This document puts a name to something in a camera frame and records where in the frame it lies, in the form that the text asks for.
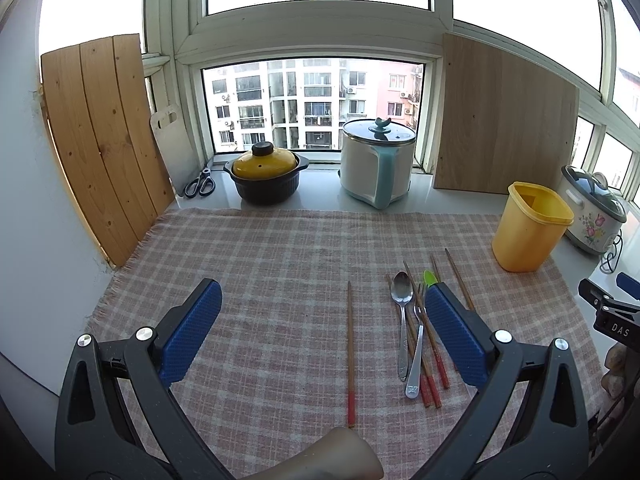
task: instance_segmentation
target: checkered tablecloth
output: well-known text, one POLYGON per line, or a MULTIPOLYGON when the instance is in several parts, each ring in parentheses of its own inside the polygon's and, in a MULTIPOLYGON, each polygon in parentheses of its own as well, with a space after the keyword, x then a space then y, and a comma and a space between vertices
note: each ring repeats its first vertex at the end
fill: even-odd
MULTIPOLYGON (((403 269, 403 259, 419 276, 434 254, 443 281, 463 301, 446 247, 492 330, 504 328, 535 344, 567 339, 588 415, 596 411, 600 365, 572 294, 551 259, 537 272, 503 271, 490 247, 498 220, 418 213, 169 212, 116 272, 88 331, 98 341, 127 338, 140 326, 158 323, 202 278, 219 281, 222 312, 172 391, 204 441, 240 478, 345 424, 351 280, 356 430, 380 457, 386 478, 407 479, 440 445, 470 397, 444 349, 451 387, 440 388, 443 407, 425 409, 419 398, 403 394, 396 373, 398 318, 384 279, 386 272, 403 269)), ((431 351, 425 354, 433 365, 431 351)), ((160 455, 127 384, 124 394, 142 441, 160 455)), ((512 401, 523 392, 520 385, 512 401)), ((513 402, 485 455, 498 449, 516 409, 513 402)))

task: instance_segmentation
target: scissors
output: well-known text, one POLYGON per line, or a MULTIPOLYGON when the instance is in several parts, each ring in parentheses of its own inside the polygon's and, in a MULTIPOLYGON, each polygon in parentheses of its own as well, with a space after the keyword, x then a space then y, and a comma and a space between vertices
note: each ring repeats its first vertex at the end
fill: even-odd
POLYGON ((200 172, 198 178, 184 186, 184 195, 187 198, 193 198, 197 194, 200 196, 209 196, 215 189, 216 183, 211 178, 211 170, 205 168, 200 172))

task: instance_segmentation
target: yellow pot lid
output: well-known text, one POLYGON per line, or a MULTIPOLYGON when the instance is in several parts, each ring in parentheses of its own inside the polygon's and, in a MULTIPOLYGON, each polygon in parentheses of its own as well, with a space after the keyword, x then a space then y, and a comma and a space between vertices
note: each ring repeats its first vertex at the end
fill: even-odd
POLYGON ((256 142, 250 152, 236 158, 233 174, 247 180, 267 180, 289 173, 297 166, 289 150, 274 148, 270 142, 256 142))

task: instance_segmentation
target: wooden panel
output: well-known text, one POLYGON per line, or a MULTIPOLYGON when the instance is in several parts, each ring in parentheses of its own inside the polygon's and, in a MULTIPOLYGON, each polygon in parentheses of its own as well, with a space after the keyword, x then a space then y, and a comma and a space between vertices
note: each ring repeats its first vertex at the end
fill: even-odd
POLYGON ((113 59, 113 39, 80 44, 84 94, 95 138, 113 189, 138 240, 156 219, 124 119, 113 59))
POLYGON ((146 98, 145 79, 137 34, 113 37, 116 76, 129 137, 138 166, 157 214, 174 200, 174 190, 151 133, 151 112, 146 98))
POLYGON ((138 240, 100 157, 84 98, 79 45, 44 54, 42 80, 51 132, 71 189, 102 248, 122 266, 138 240))
POLYGON ((578 89, 521 57, 453 34, 434 186, 507 193, 519 180, 555 188, 569 163, 578 89))

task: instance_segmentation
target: rice cooker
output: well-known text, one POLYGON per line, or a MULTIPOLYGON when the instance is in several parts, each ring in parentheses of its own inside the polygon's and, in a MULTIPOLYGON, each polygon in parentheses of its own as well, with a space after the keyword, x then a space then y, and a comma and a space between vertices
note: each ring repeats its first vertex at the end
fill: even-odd
POLYGON ((591 254, 603 254, 626 222, 625 209, 611 192, 602 173, 564 166, 558 194, 574 212, 574 223, 564 234, 591 254))
POLYGON ((340 184, 351 196, 384 209, 409 191, 415 132, 391 119, 357 119, 343 126, 340 184))

